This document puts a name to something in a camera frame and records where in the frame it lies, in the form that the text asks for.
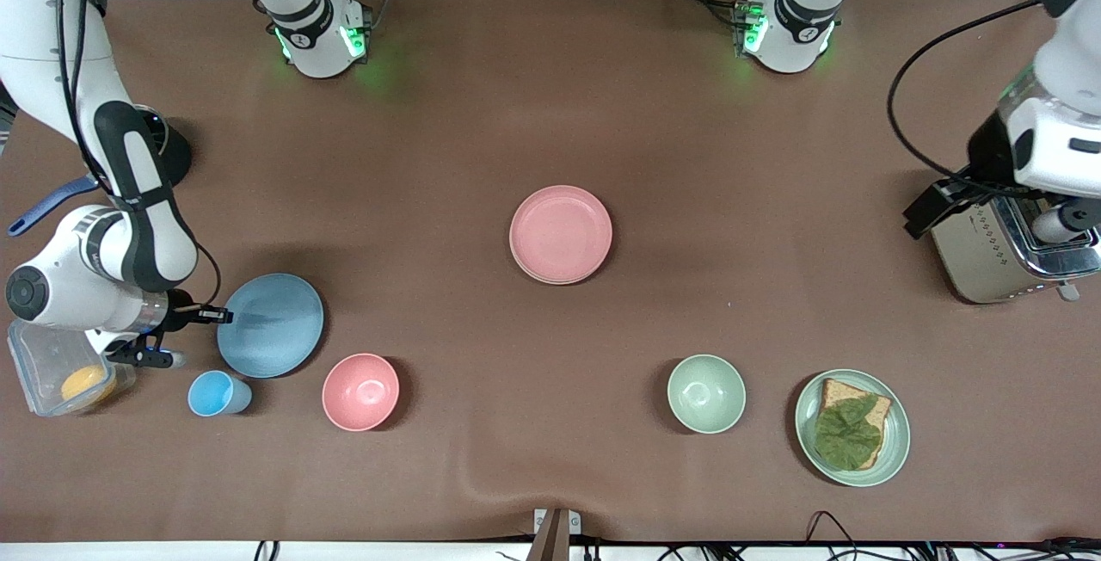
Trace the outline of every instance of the green leaf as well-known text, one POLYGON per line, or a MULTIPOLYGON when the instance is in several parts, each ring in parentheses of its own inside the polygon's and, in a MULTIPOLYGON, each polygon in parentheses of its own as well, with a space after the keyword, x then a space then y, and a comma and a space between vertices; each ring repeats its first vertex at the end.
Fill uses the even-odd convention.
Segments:
POLYGON ((876 395, 851 397, 822 409, 815 420, 815 450, 842 471, 855 471, 872 458, 883 435, 864 417, 875 408, 876 395))

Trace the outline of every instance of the sandwich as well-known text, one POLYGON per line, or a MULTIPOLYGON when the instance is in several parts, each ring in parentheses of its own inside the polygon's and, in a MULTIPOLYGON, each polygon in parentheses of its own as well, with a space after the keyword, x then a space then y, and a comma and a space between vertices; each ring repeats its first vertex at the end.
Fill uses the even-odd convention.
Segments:
POLYGON ((866 471, 883 449, 890 397, 827 377, 815 420, 815 451, 841 471, 866 471))

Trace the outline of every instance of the toast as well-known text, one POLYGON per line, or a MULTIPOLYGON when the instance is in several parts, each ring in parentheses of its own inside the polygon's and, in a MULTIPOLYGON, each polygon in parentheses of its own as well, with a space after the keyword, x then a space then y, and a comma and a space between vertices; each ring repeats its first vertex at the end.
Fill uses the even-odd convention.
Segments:
MULTIPOLYGON (((826 382, 822 384, 822 405, 818 408, 818 413, 822 409, 831 407, 841 400, 851 399, 851 397, 864 397, 871 395, 871 392, 864 392, 864 389, 858 389, 853 385, 846 385, 844 382, 833 381, 832 377, 827 377, 826 382)), ((883 428, 887 420, 887 411, 891 409, 891 397, 880 396, 875 402, 872 411, 864 417, 864 420, 873 425, 876 430, 880 431, 880 444, 872 452, 872 457, 868 459, 868 462, 860 465, 857 471, 868 471, 875 464, 875 460, 880 457, 880 450, 883 449, 883 428)))

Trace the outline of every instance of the green plate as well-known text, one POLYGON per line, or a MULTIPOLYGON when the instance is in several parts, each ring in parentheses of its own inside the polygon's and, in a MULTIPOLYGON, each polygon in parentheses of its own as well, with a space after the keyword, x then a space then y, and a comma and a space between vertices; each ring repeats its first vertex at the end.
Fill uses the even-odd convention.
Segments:
POLYGON ((745 411, 745 382, 727 360, 693 354, 669 374, 666 388, 673 415, 693 432, 718 435, 745 411))
POLYGON ((819 373, 810 382, 807 382, 803 393, 799 393, 799 400, 795 404, 795 433, 799 437, 799 444, 807 458, 824 475, 847 486, 868 487, 876 486, 886 480, 895 476, 906 463, 909 455, 909 420, 906 419, 906 410, 902 408, 898 396, 887 388, 883 382, 872 374, 857 372, 857 370, 830 370, 830 372, 819 373), (846 385, 853 385, 864 392, 877 393, 881 396, 891 397, 892 404, 887 411, 887 419, 883 426, 883 449, 875 464, 868 471, 842 471, 830 466, 818 457, 815 450, 815 420, 818 419, 818 408, 822 400, 822 384, 827 377, 833 381, 844 382, 846 385))

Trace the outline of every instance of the table surface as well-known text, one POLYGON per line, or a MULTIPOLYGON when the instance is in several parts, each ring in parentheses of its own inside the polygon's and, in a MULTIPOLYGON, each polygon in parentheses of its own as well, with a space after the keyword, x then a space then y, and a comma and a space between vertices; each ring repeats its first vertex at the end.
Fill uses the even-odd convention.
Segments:
MULTIPOLYGON (((883 113, 906 56, 1015 1, 848 0, 826 56, 778 76, 690 0, 392 0, 370 62, 330 80, 283 65, 247 0, 113 2, 131 96, 195 144, 177 199, 225 272, 220 301, 291 272, 320 292, 326 332, 302 369, 251 382, 247 415, 211 420, 185 404, 225 369, 211 327, 166 342, 187 367, 143 370, 87 416, 31 415, 0 365, 0 538, 484 538, 545 506, 622 540, 802 539, 818 509, 857 539, 1097 532, 1098 284, 1078 304, 953 298, 900 215, 936 176, 883 113), (552 184, 593 191, 615 223, 579 286, 510 256, 512 212, 552 184), (403 383, 381 431, 321 409, 325 374, 359 352, 403 383), (668 411, 666 376, 693 353, 745 377, 728 432, 668 411), (882 486, 835 485, 796 444, 798 389, 832 369, 875 374, 908 413, 909 460, 882 486)), ((1033 9, 930 53, 900 95, 913 141, 962 164, 1050 29, 1033 9)), ((3 223, 79 173, 20 117, 3 223)), ((4 274, 57 219, 3 240, 4 274)), ((207 294, 209 267, 186 286, 207 294)))

